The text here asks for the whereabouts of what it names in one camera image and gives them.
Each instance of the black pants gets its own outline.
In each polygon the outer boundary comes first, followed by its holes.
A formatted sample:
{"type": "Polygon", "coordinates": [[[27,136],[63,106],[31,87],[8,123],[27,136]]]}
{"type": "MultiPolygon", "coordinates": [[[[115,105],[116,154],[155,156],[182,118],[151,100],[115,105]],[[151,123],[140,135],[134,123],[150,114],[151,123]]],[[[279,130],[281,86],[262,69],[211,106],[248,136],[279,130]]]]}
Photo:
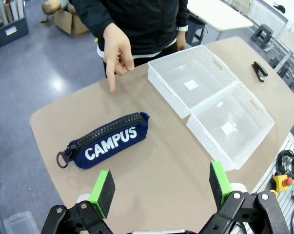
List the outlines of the black pants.
{"type": "MultiPolygon", "coordinates": [[[[166,56],[166,55],[170,55],[172,53],[177,52],[177,44],[176,42],[172,45],[170,45],[169,47],[165,48],[164,50],[161,51],[161,53],[159,53],[158,55],[154,56],[154,57],[150,57],[150,58],[136,58],[134,59],[134,64],[135,67],[143,65],[151,60],[154,59],[158,59],[160,57],[166,56]]],[[[103,62],[103,67],[104,67],[104,73],[106,73],[106,69],[107,69],[107,64],[105,62],[103,62]]]]}

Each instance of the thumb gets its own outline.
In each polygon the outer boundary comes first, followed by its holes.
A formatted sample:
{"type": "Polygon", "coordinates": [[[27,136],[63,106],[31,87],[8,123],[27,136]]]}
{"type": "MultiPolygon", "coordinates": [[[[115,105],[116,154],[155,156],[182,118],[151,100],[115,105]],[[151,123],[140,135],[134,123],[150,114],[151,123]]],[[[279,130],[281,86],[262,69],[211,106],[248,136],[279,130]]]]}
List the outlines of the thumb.
{"type": "Polygon", "coordinates": [[[130,71],[133,71],[135,65],[134,65],[134,59],[133,59],[133,56],[132,56],[130,43],[123,46],[122,49],[121,49],[121,52],[123,54],[123,58],[124,58],[126,68],[128,70],[130,70],[130,71]]]}

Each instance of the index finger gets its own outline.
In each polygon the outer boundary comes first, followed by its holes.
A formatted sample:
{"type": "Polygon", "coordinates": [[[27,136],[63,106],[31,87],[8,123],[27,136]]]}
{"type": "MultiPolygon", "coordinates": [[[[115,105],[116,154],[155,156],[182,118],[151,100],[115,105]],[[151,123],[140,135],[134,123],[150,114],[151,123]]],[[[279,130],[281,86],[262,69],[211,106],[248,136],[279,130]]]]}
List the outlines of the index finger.
{"type": "Polygon", "coordinates": [[[115,61],[113,59],[107,60],[106,75],[110,85],[110,92],[116,90],[116,76],[114,75],[115,61]]]}

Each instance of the transparent plastic container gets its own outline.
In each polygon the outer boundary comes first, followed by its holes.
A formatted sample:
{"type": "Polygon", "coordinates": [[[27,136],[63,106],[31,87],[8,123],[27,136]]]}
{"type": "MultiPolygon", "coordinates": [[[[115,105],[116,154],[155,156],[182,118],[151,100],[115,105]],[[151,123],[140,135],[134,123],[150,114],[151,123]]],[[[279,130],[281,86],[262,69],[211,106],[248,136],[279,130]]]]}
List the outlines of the transparent plastic container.
{"type": "Polygon", "coordinates": [[[4,220],[7,234],[40,234],[31,212],[15,214],[4,220]]]}
{"type": "Polygon", "coordinates": [[[238,81],[230,69],[200,45],[148,62],[148,80],[181,118],[198,104],[238,81]]]}
{"type": "Polygon", "coordinates": [[[188,128],[226,171],[240,169],[274,125],[259,100],[236,82],[197,106],[188,128]]]}

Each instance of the navy blue pencil case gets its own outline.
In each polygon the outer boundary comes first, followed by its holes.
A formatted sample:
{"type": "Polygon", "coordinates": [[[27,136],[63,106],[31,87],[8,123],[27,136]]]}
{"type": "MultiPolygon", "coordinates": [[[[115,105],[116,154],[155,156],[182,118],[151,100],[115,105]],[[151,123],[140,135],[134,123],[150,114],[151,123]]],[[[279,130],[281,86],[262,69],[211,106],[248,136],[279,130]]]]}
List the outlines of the navy blue pencil case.
{"type": "Polygon", "coordinates": [[[149,116],[133,113],[107,123],[89,134],[73,140],[57,154],[57,164],[66,168],[70,161],[83,169],[91,168],[118,152],[144,140],[148,132],[149,116]],[[65,165],[59,161],[62,157],[65,165]]]}

